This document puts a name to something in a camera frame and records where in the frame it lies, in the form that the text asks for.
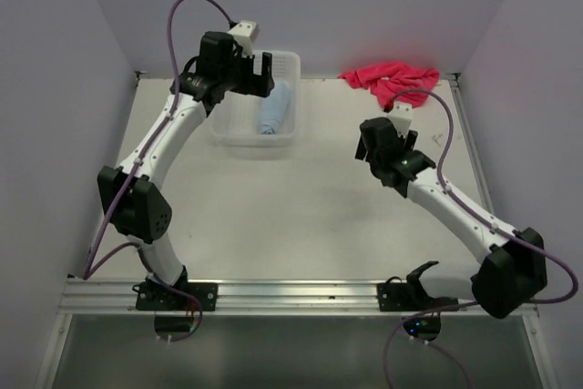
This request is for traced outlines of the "light blue towel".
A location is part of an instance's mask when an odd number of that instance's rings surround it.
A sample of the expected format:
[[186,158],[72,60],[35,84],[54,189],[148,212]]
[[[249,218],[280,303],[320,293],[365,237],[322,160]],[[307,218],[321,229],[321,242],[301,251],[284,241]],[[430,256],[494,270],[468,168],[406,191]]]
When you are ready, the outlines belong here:
[[259,132],[261,135],[275,135],[279,132],[286,116],[292,90],[285,81],[277,81],[270,95],[261,102]]

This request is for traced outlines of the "pink towel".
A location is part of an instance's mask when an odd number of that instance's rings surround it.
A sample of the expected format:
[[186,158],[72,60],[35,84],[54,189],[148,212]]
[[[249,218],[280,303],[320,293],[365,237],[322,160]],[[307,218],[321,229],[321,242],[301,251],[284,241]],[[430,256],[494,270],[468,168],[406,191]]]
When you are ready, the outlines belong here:
[[391,61],[345,71],[338,78],[352,89],[368,90],[382,109],[395,95],[398,95],[398,101],[417,108],[427,101],[428,96],[413,89],[433,90],[440,80],[440,72],[434,67],[412,67],[404,62]]

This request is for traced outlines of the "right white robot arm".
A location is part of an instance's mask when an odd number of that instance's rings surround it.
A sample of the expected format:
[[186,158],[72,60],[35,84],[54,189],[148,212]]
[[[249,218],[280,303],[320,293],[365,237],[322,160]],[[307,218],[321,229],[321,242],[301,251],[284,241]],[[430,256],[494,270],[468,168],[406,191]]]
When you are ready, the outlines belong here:
[[380,293],[399,301],[402,309],[427,310],[461,300],[476,301],[491,316],[507,317],[547,287],[542,236],[522,231],[489,215],[468,197],[455,202],[448,182],[441,182],[435,163],[414,149],[417,134],[399,135],[389,118],[372,118],[360,126],[355,157],[368,163],[386,188],[428,211],[470,251],[477,265],[456,268],[428,261],[403,282],[386,281]]

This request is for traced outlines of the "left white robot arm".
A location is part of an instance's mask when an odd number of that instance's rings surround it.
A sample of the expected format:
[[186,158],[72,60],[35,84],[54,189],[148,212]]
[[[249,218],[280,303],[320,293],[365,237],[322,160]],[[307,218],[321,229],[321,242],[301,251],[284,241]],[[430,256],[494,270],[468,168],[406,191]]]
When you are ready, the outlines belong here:
[[186,267],[169,241],[172,208],[162,187],[186,140],[226,93],[271,93],[271,53],[262,54],[261,71],[254,71],[257,34],[256,23],[248,21],[231,25],[227,32],[206,32],[198,55],[176,71],[167,102],[148,134],[119,165],[104,167],[97,176],[105,222],[128,237],[147,270],[138,289],[139,303],[172,310],[195,305]]

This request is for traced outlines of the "white plastic basket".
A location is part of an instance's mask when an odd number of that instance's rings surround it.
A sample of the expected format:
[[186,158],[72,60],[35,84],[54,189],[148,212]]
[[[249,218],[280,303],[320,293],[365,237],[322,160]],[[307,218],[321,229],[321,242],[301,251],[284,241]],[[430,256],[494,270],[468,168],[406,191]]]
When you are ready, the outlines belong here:
[[266,98],[228,93],[210,116],[210,134],[224,146],[283,147],[299,126],[301,60],[273,50],[274,89]]

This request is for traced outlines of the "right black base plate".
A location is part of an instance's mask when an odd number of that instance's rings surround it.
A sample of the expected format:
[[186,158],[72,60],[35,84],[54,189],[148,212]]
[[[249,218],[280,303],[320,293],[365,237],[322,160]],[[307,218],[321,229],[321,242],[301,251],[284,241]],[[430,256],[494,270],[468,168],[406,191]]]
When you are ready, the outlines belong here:
[[381,312],[420,312],[459,303],[455,298],[430,297],[418,280],[396,276],[376,284],[376,298]]

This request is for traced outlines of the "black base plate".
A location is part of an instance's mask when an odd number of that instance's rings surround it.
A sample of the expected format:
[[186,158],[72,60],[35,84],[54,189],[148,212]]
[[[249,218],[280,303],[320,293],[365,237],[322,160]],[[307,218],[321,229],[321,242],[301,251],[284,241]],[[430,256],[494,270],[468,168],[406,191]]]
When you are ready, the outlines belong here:
[[175,284],[172,292],[168,288],[146,280],[132,286],[137,295],[135,308],[143,312],[180,312],[194,309],[195,302],[186,294],[198,300],[204,312],[214,312],[218,297],[218,284],[214,282],[183,282]]
[[430,297],[418,280],[396,276],[376,284],[376,298],[381,312],[420,312],[459,303],[455,298]]

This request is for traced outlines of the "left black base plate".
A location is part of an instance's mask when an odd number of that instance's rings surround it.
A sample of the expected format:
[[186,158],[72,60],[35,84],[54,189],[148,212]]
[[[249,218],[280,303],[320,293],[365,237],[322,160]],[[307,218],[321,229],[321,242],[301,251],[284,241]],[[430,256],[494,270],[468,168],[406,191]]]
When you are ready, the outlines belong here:
[[143,312],[180,312],[194,309],[195,302],[186,294],[198,300],[204,312],[214,312],[218,297],[218,284],[214,282],[183,282],[175,284],[172,292],[168,288],[146,280],[132,286],[137,295],[135,308]]

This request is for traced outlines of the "aluminium mounting rail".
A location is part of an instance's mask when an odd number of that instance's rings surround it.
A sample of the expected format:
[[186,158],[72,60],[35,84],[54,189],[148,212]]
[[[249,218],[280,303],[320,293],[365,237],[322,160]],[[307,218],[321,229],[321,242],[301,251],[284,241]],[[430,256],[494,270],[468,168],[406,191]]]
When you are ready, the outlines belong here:
[[[218,284],[211,316],[405,316],[415,312],[381,312],[372,281],[242,281],[210,280]],[[57,310],[69,315],[136,314],[138,280],[97,279],[66,282]],[[143,312],[183,316],[180,312]]]

